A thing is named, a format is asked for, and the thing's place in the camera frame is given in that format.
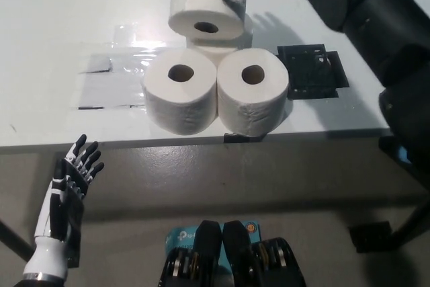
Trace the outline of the black white robot left hand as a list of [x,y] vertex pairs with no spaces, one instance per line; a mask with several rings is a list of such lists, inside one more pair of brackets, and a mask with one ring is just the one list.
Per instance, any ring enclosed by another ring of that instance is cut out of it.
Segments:
[[87,136],[82,134],[68,153],[56,160],[34,233],[35,237],[63,243],[71,268],[76,268],[80,260],[83,201],[89,186],[104,168],[104,163],[98,161],[101,157],[98,142],[86,147],[86,141]]

